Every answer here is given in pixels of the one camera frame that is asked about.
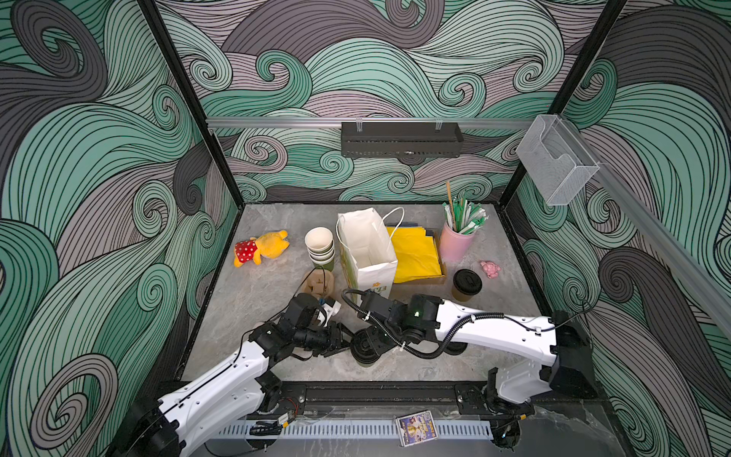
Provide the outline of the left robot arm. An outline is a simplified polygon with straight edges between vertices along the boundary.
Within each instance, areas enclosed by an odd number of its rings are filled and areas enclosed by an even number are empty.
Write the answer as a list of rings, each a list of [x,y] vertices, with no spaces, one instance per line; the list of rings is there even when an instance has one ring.
[[[299,293],[278,314],[246,331],[238,349],[214,368],[158,399],[128,411],[107,451],[110,456],[190,456],[235,420],[273,411],[282,382],[272,367],[297,348],[327,357],[348,347],[352,332],[337,322],[332,298]]]

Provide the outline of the brown paper coffee cup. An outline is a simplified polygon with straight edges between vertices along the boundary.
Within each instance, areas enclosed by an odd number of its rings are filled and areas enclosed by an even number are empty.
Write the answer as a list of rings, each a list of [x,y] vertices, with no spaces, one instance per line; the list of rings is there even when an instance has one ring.
[[[457,291],[456,289],[453,289],[453,291],[451,291],[451,295],[456,302],[460,303],[468,302],[475,297],[474,294],[464,293],[462,291]]]

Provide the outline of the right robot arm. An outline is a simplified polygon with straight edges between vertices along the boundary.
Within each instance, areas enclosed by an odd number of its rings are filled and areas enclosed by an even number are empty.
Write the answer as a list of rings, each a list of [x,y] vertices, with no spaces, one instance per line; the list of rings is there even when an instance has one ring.
[[[520,405],[549,391],[582,399],[599,395],[588,332],[565,312],[515,316],[433,295],[415,294],[402,303],[358,289],[346,289],[342,299],[367,323],[351,348],[362,365],[373,364],[390,350],[434,360],[464,348],[489,348],[521,359],[493,372],[495,395],[506,403]]]

